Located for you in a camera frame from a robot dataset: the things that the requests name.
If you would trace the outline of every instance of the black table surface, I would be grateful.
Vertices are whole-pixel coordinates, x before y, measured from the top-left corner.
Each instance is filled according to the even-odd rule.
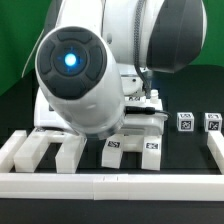
[[[141,154],[124,153],[121,169],[100,166],[104,141],[88,141],[78,173],[212,174],[220,171],[206,145],[204,114],[224,117],[224,68],[188,66],[176,74],[154,73],[165,110],[173,116],[165,123],[161,171],[141,170]],[[0,145],[15,130],[33,129],[38,84],[34,71],[0,97]],[[177,112],[192,112],[195,129],[178,132]],[[51,145],[36,172],[56,172]],[[223,223],[224,202],[91,201],[0,199],[1,223]]]

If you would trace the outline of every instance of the black and white pattern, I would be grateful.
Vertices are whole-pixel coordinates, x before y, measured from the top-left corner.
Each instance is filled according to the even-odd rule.
[[[219,115],[218,114],[208,114],[208,118],[209,119],[219,119]]]
[[[191,114],[180,114],[181,118],[191,118]]]
[[[190,130],[191,129],[191,121],[181,121],[181,129],[182,130]]]
[[[217,122],[217,121],[209,121],[208,130],[209,131],[217,131],[217,130],[219,130],[219,122]]]
[[[133,97],[133,96],[129,97],[129,101],[140,101],[140,100],[141,100],[140,97]]]
[[[120,148],[121,143],[120,142],[114,142],[114,141],[109,141],[108,146],[112,148]]]
[[[159,144],[157,144],[157,143],[146,143],[146,148],[147,149],[158,149]]]

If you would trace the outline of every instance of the green wall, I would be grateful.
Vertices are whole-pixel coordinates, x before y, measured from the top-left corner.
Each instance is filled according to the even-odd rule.
[[[0,0],[0,95],[21,77],[51,0]],[[224,66],[224,0],[204,0],[208,33],[193,64]]]
[[[51,0],[0,0],[0,95],[21,77]]]

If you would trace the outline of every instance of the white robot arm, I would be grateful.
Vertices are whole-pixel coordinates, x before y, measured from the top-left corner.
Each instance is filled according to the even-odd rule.
[[[175,72],[197,57],[206,33],[201,0],[53,0],[36,73],[51,107],[75,131],[105,139],[124,124],[117,63]]]

